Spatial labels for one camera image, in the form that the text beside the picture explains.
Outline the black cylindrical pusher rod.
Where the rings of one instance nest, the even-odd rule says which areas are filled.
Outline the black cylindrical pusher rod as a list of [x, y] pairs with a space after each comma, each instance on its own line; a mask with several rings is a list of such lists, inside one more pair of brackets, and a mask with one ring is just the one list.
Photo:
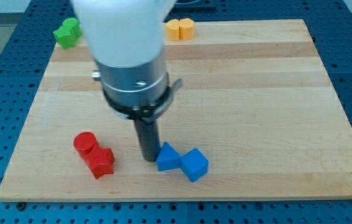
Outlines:
[[157, 122], [147, 123], [138, 119], [134, 121], [134, 126], [143, 158], [147, 162], [155, 162], [161, 149]]

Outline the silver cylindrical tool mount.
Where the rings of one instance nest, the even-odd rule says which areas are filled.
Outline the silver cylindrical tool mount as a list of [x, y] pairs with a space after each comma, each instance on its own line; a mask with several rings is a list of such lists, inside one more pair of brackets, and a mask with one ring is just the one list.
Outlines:
[[170, 83], [164, 50], [135, 67], [109, 67], [97, 63], [91, 77], [100, 82], [106, 101], [124, 119], [152, 123], [172, 104], [183, 80]]

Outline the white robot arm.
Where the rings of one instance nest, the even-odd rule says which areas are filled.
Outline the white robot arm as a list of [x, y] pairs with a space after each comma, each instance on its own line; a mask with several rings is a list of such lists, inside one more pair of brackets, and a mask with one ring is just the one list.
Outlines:
[[73, 0], [73, 10], [98, 70], [106, 101], [134, 121], [146, 161], [160, 151], [157, 119], [172, 104], [182, 80], [169, 82], [163, 21], [175, 0]]

